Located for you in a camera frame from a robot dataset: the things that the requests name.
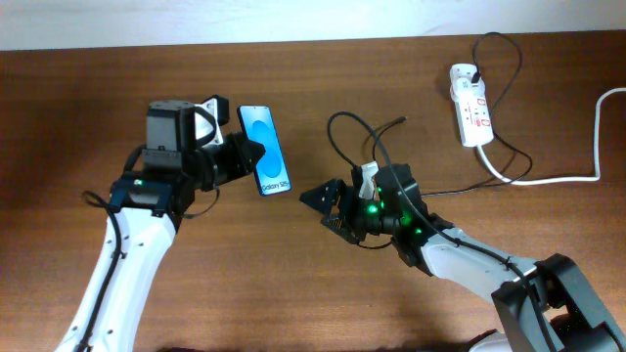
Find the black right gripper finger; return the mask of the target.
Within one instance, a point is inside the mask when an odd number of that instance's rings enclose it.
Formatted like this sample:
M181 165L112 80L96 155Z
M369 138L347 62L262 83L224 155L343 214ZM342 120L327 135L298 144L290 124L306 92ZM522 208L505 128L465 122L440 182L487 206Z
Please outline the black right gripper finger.
M306 191L299 201L321 214L330 214L345 193L346 184L341 179L331 179L323 185Z
M354 231L338 214L330 214L321 219L321 224L348 243L359 243Z

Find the blue Samsung Galaxy smartphone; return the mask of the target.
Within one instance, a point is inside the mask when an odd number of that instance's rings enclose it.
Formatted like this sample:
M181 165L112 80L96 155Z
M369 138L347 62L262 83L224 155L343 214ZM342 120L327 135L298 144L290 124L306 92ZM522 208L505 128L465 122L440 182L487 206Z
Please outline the blue Samsung Galaxy smartphone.
M254 170L259 193L268 197L290 191L291 180L270 108L239 106L238 116L247 138L265 150Z

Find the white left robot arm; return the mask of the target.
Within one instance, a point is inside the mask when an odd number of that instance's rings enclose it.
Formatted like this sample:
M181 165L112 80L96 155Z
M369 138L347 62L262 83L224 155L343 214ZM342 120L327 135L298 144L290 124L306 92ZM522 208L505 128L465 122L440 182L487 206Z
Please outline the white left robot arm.
M61 351L130 351L157 269L172 246L196 191L253 172L265 147L245 133L213 144L206 136L189 149L146 145L128 157L109 199L86 191L85 201L107 213L103 246L58 348Z

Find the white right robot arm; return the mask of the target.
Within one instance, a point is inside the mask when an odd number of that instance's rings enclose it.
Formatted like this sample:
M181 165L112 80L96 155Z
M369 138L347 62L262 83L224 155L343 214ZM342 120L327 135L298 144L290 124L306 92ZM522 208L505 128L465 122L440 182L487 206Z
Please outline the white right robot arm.
M331 179L299 199L345 241L388 235L407 266L491 303L504 329L483 334L472 350L624 350L624 332L569 257L518 257L472 239L428 211L407 164L357 167L352 180Z

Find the white charger adapter plug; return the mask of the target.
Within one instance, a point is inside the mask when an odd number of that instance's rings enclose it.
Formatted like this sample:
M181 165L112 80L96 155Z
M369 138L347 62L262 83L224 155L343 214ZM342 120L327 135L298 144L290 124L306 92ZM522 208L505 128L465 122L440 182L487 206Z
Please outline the white charger adapter plug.
M454 102L485 97L485 84L481 78L472 82L470 78L458 77L451 80L450 95Z

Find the white power strip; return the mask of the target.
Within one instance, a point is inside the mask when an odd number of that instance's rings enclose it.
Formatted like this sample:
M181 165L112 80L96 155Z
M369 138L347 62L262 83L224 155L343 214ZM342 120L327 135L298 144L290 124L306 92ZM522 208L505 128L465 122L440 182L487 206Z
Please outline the white power strip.
M450 82L458 77L470 78L472 82L477 82L481 78L476 66L472 64L454 64L450 68L449 75ZM486 97L461 100L454 104L464 147L474 148L493 141L494 134Z

